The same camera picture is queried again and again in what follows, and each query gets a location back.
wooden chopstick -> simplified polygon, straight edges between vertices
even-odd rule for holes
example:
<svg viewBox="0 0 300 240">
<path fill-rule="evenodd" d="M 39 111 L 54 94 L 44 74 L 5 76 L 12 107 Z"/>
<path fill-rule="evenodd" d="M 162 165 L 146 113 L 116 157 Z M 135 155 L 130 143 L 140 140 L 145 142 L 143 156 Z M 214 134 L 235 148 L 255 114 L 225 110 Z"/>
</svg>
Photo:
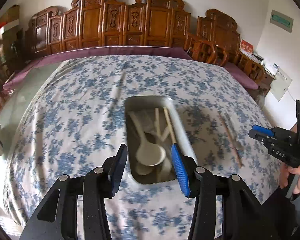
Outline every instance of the wooden chopstick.
<svg viewBox="0 0 300 240">
<path fill-rule="evenodd" d="M 235 160 L 236 160 L 236 162 L 237 162 L 239 168 L 241 168 L 241 167 L 243 166 L 243 164 L 242 164 L 240 155 L 239 155 L 239 153 L 238 153 L 238 150 L 237 150 L 237 148 L 234 146 L 234 145 L 235 145 L 235 142 L 234 142 L 234 140 L 233 140 L 233 138 L 232 138 L 232 136 L 231 136 L 231 134 L 230 134 L 229 128 L 227 127 L 226 122 L 225 122 L 225 120 L 222 118 L 222 116 L 221 116 L 220 113 L 219 113 L 219 118 L 220 118 L 221 123 L 226 127 L 226 132 L 227 132 L 227 135 L 228 135 L 228 137 L 229 137 L 229 141 L 230 141 L 230 143 L 232 144 L 232 149 L 233 149 L 232 152 L 233 152 L 233 154 L 234 154 L 234 158 L 235 158 Z"/>
<path fill-rule="evenodd" d="M 155 109 L 155 128 L 158 138 L 161 137 L 159 108 Z"/>
<path fill-rule="evenodd" d="M 177 141 L 176 141 L 176 137 L 174 136 L 173 128 L 172 128 L 172 125 L 170 122 L 169 112 L 168 112 L 167 108 L 165 108 L 165 107 L 163 108 L 163 110 L 164 110 L 164 116 L 166 117 L 169 131 L 170 131 L 171 141 L 173 144 L 175 144 L 175 143 L 177 143 Z"/>
</svg>

floral bedspread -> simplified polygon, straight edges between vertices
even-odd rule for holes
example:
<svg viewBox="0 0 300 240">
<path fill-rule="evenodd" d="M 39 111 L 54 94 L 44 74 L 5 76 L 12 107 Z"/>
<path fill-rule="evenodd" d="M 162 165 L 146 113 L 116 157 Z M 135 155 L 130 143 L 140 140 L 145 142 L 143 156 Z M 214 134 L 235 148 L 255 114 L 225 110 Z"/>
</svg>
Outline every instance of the floral bedspread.
<svg viewBox="0 0 300 240">
<path fill-rule="evenodd" d="M 6 211 L 21 225 L 61 174 L 85 175 L 125 143 L 124 100 L 166 95 L 174 100 L 198 163 L 214 174 L 239 174 L 264 202 L 276 189 L 279 161 L 248 136 L 252 125 L 270 124 L 257 104 L 222 67 L 157 56 L 101 56 L 63 62 L 40 88 L 12 142 L 4 189 Z M 242 145 L 239 168 L 225 127 Z M 221 233 L 217 197 L 216 236 Z M 186 239 L 194 199 L 175 180 L 140 187 L 129 165 L 119 192 L 105 199 L 113 239 Z M 79 199 L 79 214 L 82 201 Z M 79 239 L 83 238 L 78 220 Z"/>
</svg>

wall sign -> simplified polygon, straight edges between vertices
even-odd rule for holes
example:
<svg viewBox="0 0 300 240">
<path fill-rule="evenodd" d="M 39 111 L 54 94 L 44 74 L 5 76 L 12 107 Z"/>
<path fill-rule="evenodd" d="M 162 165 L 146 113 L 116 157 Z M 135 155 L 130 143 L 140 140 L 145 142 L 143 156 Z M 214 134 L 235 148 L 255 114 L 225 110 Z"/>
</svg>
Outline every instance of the wall sign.
<svg viewBox="0 0 300 240">
<path fill-rule="evenodd" d="M 286 16 L 280 12 L 272 10 L 270 16 L 270 22 L 280 28 L 286 30 L 287 32 L 292 32 L 293 19 Z"/>
</svg>

cardboard box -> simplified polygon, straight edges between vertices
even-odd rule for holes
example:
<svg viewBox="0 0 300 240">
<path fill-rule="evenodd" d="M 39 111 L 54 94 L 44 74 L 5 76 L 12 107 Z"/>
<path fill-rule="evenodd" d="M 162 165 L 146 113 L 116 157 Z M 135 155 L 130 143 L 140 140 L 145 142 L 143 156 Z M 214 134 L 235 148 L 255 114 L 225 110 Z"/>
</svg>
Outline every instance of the cardboard box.
<svg viewBox="0 0 300 240">
<path fill-rule="evenodd" d="M 19 5 L 10 7 L 4 15 L 0 17 L 0 23 L 9 23 L 19 19 Z"/>
</svg>

person's hand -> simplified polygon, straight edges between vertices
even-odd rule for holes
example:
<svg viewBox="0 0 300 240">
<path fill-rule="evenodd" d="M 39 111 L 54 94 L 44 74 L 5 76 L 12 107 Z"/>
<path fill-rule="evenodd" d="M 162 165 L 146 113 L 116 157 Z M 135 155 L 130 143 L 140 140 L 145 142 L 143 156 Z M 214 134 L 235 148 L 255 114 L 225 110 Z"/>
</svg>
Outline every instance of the person's hand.
<svg viewBox="0 0 300 240">
<path fill-rule="evenodd" d="M 294 168 L 288 166 L 285 163 L 281 164 L 280 178 L 279 178 L 280 188 L 287 187 L 289 173 L 296 174 L 296 175 L 300 176 L 300 166 L 298 168 L 294 169 Z M 300 193 L 300 177 L 299 177 L 299 180 L 298 180 L 298 183 L 297 183 L 296 187 L 293 190 L 293 193 L 294 194 L 299 194 Z"/>
</svg>

